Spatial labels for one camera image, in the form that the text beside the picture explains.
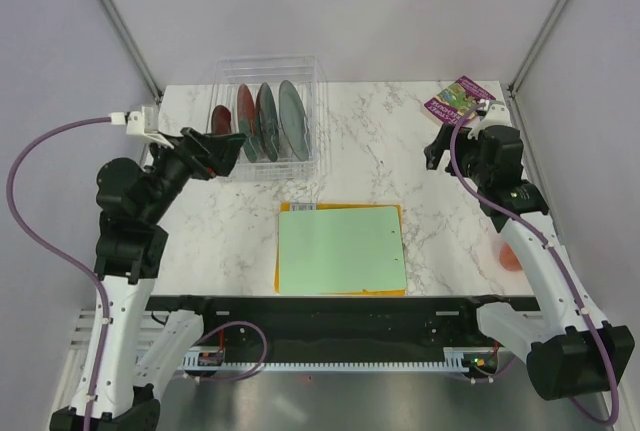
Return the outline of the dark teal flowered plate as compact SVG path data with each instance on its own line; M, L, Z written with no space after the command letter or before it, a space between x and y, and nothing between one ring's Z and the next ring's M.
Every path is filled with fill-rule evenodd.
M263 82L256 98L256 110L260 123L260 138L263 151L271 162L279 156L280 139L276 103L268 83Z

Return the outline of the grey-green plate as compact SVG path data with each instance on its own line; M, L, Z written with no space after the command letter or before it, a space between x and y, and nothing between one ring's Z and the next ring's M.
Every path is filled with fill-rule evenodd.
M310 137L302 99L293 83L284 80L279 86L279 116L281 127L293 154L299 161L310 158Z

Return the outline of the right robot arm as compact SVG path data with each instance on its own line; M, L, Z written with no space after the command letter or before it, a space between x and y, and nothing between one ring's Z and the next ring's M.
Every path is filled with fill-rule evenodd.
M581 285L559 243L549 208L523 177L524 145L517 129L492 125L479 132L441 126L425 150L436 169L445 152L446 172L480 203L495 230L514 252L542 313L540 325L494 300L458 319L458 332L477 345L492 338L527 368L545 400L616 393L635 341L625 325L613 326Z

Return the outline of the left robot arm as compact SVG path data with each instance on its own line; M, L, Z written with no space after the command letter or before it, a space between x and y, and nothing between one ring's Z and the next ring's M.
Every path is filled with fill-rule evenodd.
M151 145L147 167L118 158L100 169L95 319L76 392L52 415L50 429L156 428L162 394L185 354L195 342L211 343L220 329L207 311L173 311L146 355L138 355L143 316L168 240L159 222L189 180L228 176L245 140L242 134L184 128Z

